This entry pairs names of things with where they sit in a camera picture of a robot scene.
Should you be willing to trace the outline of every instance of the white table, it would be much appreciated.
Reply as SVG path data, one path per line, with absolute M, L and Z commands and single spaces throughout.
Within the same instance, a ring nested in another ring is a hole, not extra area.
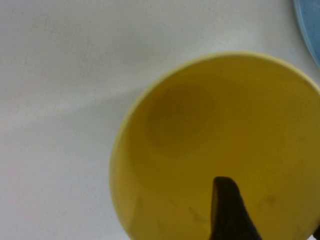
M 125 112 L 169 69 L 225 50 L 320 84 L 289 0 L 0 0 L 0 239 L 128 239 L 108 186 Z

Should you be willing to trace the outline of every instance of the yellow bowl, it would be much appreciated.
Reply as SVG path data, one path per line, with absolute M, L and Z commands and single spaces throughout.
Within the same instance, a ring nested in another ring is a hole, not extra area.
M 262 239 L 305 240 L 320 220 L 320 95 L 271 56 L 193 60 L 149 87 L 124 119 L 112 200 L 134 240 L 207 240 L 213 179 L 238 184 Z

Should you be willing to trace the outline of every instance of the stain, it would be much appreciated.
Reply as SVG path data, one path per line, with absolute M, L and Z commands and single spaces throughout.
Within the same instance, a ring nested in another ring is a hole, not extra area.
M 138 206 L 138 208 L 143 209 L 144 208 L 144 201 L 139 197 L 136 205 Z
M 308 141 L 308 138 L 306 136 L 299 136 L 298 141 L 300 143 L 306 143 Z
M 195 223 L 199 223 L 199 224 L 204 224 L 204 223 L 208 223 L 209 219 L 202 216 L 200 213 L 198 213 L 195 209 L 193 209 L 191 206 L 189 207 L 189 213 L 192 215 L 193 217 L 193 221 Z
M 265 200 L 271 207 L 274 207 L 275 204 L 277 203 L 277 198 L 272 195 L 266 196 Z
M 166 228 L 165 228 L 165 226 L 162 224 L 162 222 L 159 219 L 156 221 L 156 225 L 157 225 L 159 234 L 161 236 L 164 236 L 165 232 L 166 232 Z

